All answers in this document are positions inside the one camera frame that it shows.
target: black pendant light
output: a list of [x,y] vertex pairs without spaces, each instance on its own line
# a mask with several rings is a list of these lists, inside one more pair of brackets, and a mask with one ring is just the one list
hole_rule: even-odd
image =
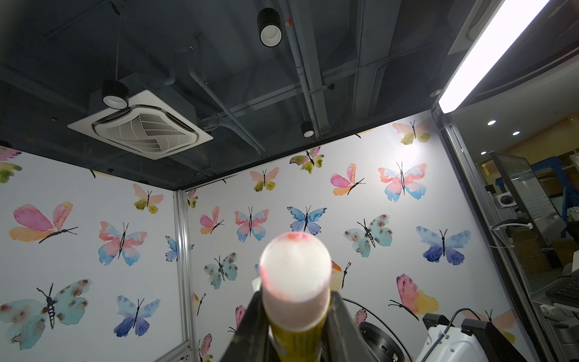
[[274,47],[281,42],[281,20],[275,9],[264,8],[257,14],[257,29],[263,45]]

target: blue butterfly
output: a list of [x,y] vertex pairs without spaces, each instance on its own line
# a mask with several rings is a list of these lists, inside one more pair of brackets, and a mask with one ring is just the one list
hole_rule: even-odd
[[165,254],[167,261],[177,260],[177,242],[171,236],[165,236],[165,239],[167,239],[169,248],[171,248],[171,251]]
[[320,219],[322,214],[325,212],[326,207],[324,207],[323,209],[314,210],[312,212],[310,212],[310,208],[306,208],[306,214],[304,215],[303,212],[299,211],[295,207],[291,207],[291,206],[288,207],[289,212],[294,216],[294,219],[297,220],[297,221],[294,221],[289,226],[289,227],[291,227],[291,230],[293,232],[300,231],[302,229],[302,226],[303,226],[304,232],[306,232],[306,228],[307,228],[307,230],[312,235],[316,235],[316,234],[322,232],[322,228],[314,221],[318,221]]
[[1,305],[0,320],[13,323],[8,328],[8,340],[12,343],[20,343],[20,350],[34,347],[44,332],[46,314],[48,314],[51,329],[54,329],[55,316],[60,323],[65,325],[79,323],[85,314],[88,302],[78,295],[88,291],[91,283],[89,279],[79,280],[51,297],[53,283],[48,295],[36,288],[46,297],[46,303],[40,303],[34,299],[21,299]]
[[464,255],[455,249],[463,248],[468,243],[471,237],[470,231],[465,230],[446,239],[445,235],[448,229],[445,230],[444,233],[442,233],[442,230],[439,230],[440,236],[422,226],[417,226],[416,231],[422,237],[422,242],[430,245],[430,248],[422,254],[426,260],[439,262],[440,257],[445,255],[446,260],[452,265],[462,264]]
[[376,243],[382,246],[390,246],[392,243],[392,230],[384,227],[388,224],[388,217],[388,215],[382,214],[375,218],[368,227],[366,227],[366,219],[364,219],[363,225],[358,223],[364,228],[363,231],[360,229],[349,229],[344,232],[346,239],[354,242],[352,248],[360,253],[363,258],[367,258],[370,255],[370,243],[374,247],[376,247]]
[[142,301],[137,299],[137,305],[135,306],[135,303],[122,295],[116,298],[116,303],[119,305],[117,314],[124,317],[123,321],[113,330],[117,337],[126,337],[133,327],[135,328],[135,334],[138,336],[144,335],[149,330],[149,323],[145,318],[153,315],[161,300],[157,299],[141,308],[143,301],[144,299]]
[[217,261],[218,265],[207,264],[203,267],[206,274],[209,275],[209,281],[214,289],[219,289],[221,285],[221,278],[225,281],[225,277],[229,280],[235,280],[237,278],[237,265],[233,262],[237,260],[237,253],[231,253],[223,259],[223,263],[220,263],[218,259],[213,258]]

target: black cable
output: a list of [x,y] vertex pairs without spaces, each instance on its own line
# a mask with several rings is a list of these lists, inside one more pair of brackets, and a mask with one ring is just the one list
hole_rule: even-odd
[[402,347],[402,349],[404,350],[404,352],[406,352],[406,355],[408,356],[408,358],[410,359],[411,362],[414,362],[414,360],[412,359],[412,356],[410,355],[410,353],[408,353],[408,349],[406,349],[406,347],[404,346],[404,343],[402,343],[402,341],[400,341],[400,338],[398,338],[398,336],[396,335],[396,333],[394,333],[393,330],[390,329],[390,327],[388,327],[386,325],[386,323],[384,323],[384,321],[382,319],[380,319],[377,315],[375,315],[374,313],[372,313],[372,311],[370,311],[368,308],[364,307],[363,305],[359,304],[358,302],[354,302],[349,300],[348,298],[342,298],[343,300],[345,300],[346,302],[350,302],[353,304],[356,304],[357,306],[359,306],[360,308],[362,308],[363,310],[367,311],[368,313],[370,313],[371,315],[373,315],[376,319],[378,319],[380,321],[380,323],[384,324],[384,326],[390,331],[390,333],[394,336],[394,338],[396,338],[396,340],[398,341],[398,343],[400,343],[400,347]]
[[438,345],[438,343],[441,341],[442,337],[444,337],[444,336],[446,335],[446,333],[448,332],[448,330],[449,330],[450,327],[452,326],[452,322],[455,320],[456,315],[459,314],[460,312],[462,312],[463,310],[469,310],[472,314],[474,314],[474,316],[475,316],[476,318],[478,318],[478,320],[481,320],[481,318],[480,318],[479,316],[477,316],[477,314],[476,314],[472,309],[470,309],[470,308],[461,308],[461,309],[457,310],[457,311],[453,314],[452,318],[450,319],[450,322],[448,323],[448,326],[446,326],[446,329],[444,329],[444,333],[442,333],[442,334],[438,337],[438,339],[436,340],[436,342],[433,343],[433,345],[430,347],[430,349],[428,350],[428,352],[424,355],[424,358],[422,358],[422,361],[421,361],[421,362],[425,362],[425,361],[426,361],[426,359],[428,358],[428,356],[430,356],[430,353],[433,352],[434,348],[436,348],[436,346]]

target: butterfly wallpaper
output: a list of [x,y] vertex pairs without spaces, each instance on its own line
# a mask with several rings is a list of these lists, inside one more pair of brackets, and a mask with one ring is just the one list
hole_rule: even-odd
[[[251,300],[263,249],[291,231],[326,245],[333,260],[330,289],[387,321],[413,357],[426,337],[425,313],[450,318],[463,307],[481,313],[494,308],[494,316],[512,308],[430,118],[426,111],[320,146],[304,145],[226,183],[196,188],[203,207],[188,207],[187,219],[195,244],[197,334],[211,331],[202,357],[223,356],[237,328],[233,311]],[[368,310],[346,305],[353,320],[380,325]],[[518,321],[500,325],[532,361]]]
[[148,361],[181,343],[171,191],[0,148],[0,204],[0,360]]

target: ceiling air conditioner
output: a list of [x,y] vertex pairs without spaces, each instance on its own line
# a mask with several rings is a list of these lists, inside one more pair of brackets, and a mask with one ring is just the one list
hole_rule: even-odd
[[153,160],[213,139],[149,90],[130,97],[125,109],[106,108],[68,127]]

